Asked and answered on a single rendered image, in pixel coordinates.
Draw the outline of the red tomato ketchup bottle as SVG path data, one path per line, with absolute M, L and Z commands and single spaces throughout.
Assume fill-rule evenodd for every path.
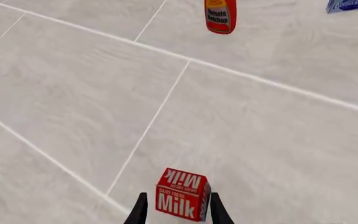
M 209 31 L 229 35 L 236 28 L 237 0 L 204 0 L 204 17 Z

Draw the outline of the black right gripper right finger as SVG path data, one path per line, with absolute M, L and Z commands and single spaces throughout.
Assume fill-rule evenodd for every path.
M 211 193 L 210 204 L 213 224 L 235 224 L 227 213 L 218 193 Z

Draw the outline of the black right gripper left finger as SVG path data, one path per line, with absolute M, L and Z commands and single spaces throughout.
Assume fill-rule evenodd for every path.
M 141 192 L 129 216 L 123 224 L 146 224 L 148 210 L 147 193 Z

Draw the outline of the red milk carton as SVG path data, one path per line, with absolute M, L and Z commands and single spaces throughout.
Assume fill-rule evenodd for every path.
M 206 176 L 168 167 L 156 184 L 155 209 L 193 222 L 205 222 L 210 195 Z

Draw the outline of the blue printed box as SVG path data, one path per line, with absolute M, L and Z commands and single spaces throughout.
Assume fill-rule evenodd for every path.
M 326 7 L 328 14 L 356 10 L 358 10 L 358 0 L 329 0 Z

